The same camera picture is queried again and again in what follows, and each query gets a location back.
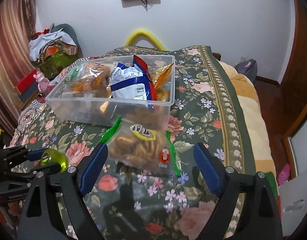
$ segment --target green zipper seal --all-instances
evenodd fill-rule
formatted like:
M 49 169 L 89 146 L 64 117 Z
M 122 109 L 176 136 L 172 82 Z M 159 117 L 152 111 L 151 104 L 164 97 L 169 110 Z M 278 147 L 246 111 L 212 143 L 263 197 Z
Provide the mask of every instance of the green zipper seal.
M 111 139 L 112 136 L 118 131 L 121 123 L 121 117 L 118 117 L 115 124 L 104 133 L 104 135 L 100 138 L 99 142 L 106 143 Z
M 77 67 L 73 68 L 71 75 L 68 75 L 68 76 L 70 76 L 70 81 L 64 81 L 64 85 L 70 84 L 70 82 L 71 82 L 71 81 L 73 80 L 73 78 L 77 75 L 77 73 L 78 73 L 78 68 L 77 68 Z
M 175 162 L 175 147 L 174 145 L 172 144 L 172 142 L 170 141 L 170 136 L 171 136 L 171 133 L 170 131 L 166 131 L 166 136 L 167 136 L 167 142 L 169 143 L 169 148 L 170 148 L 170 154 L 171 154 L 171 158 L 172 158 L 172 162 L 174 164 L 174 171 L 175 171 L 175 174 L 180 177 L 181 176 L 181 173 L 180 173 L 180 170 L 178 169 L 177 167 L 177 164 Z

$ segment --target blue gripper pad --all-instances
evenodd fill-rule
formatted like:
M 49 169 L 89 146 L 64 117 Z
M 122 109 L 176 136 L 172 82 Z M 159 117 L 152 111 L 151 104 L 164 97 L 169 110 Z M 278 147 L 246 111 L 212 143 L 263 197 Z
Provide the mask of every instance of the blue gripper pad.
M 217 157 L 212 156 L 205 147 L 204 151 L 201 149 L 199 144 L 196 144 L 193 149 L 193 156 L 208 186 L 209 191 L 219 198 L 223 193 L 221 188 L 221 178 L 209 160 L 209 158 Z
M 102 171 L 106 160 L 108 158 L 108 147 L 104 143 L 98 143 L 92 153 L 89 156 L 84 157 L 78 165 L 78 169 L 81 168 L 85 171 L 81 176 L 80 193 L 82 196 L 91 192 L 96 180 Z
M 48 150 L 49 148 L 40 149 L 36 151 L 29 151 L 27 155 L 27 159 L 31 162 L 38 161 L 41 159 L 42 154 L 45 152 L 45 150 Z

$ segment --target clear plastic container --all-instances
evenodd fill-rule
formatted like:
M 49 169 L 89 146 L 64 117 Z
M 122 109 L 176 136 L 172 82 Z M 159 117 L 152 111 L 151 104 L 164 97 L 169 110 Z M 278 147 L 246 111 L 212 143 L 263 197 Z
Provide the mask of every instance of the clear plastic container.
M 151 73 L 170 63 L 175 63 L 174 56 L 147 55 L 139 57 L 148 64 Z M 131 66 L 133 56 L 102 58 L 89 62 L 103 64 L 120 62 Z M 142 124 L 147 129 L 166 130 L 168 127 L 170 107 L 175 102 L 174 65 L 172 66 L 170 80 L 164 86 L 164 88 L 170 89 L 169 101 L 166 102 L 120 98 L 68 97 L 68 95 L 63 95 L 67 86 L 64 84 L 64 80 L 65 78 L 46 97 L 47 103 L 61 120 L 112 126 L 116 119 L 121 116 L 123 120 Z

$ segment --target bed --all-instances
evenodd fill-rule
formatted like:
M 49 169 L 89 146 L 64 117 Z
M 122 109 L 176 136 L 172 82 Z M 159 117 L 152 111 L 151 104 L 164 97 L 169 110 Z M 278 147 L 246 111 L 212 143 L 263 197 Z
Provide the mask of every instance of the bed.
M 199 173 L 192 154 L 195 143 L 203 142 L 225 166 L 238 172 L 272 172 L 268 134 L 261 117 L 259 100 L 252 83 L 235 69 L 219 62 L 207 46 L 191 46 L 177 51 L 128 46 L 103 57 L 126 55 L 175 56 L 175 104 L 169 117 L 171 141 L 181 177 L 153 177 L 147 171 L 107 160 L 86 206 L 106 239 L 195 239 L 210 217 L 216 197 Z M 164 62 L 155 62 L 164 66 Z M 64 69 L 59 81 L 75 63 Z M 20 116 L 11 146 L 30 149 L 51 147 L 67 155 L 77 165 L 90 154 L 108 127 L 60 121 L 47 104 L 34 101 Z M 36 163 L 26 162 L 17 171 L 29 171 Z M 232 236 L 239 220 L 243 195 L 229 224 Z M 63 199 L 59 208 L 69 236 L 75 237 Z

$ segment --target metal screw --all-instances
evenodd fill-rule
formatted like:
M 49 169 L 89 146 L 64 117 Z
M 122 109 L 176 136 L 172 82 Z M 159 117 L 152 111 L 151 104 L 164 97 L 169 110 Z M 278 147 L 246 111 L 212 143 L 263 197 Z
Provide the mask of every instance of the metal screw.
M 263 179 L 266 175 L 262 171 L 259 171 L 258 176 Z
M 43 175 L 44 175 L 44 173 L 42 171 L 40 171 L 40 172 L 37 173 L 36 176 L 37 176 L 37 178 L 41 178 Z
M 75 167 L 75 166 L 70 166 L 70 167 L 67 169 L 67 171 L 68 171 L 69 173 L 73 173 L 73 172 L 76 171 L 76 167 Z
M 233 173 L 234 172 L 233 167 L 230 167 L 230 166 L 226 167 L 226 172 Z

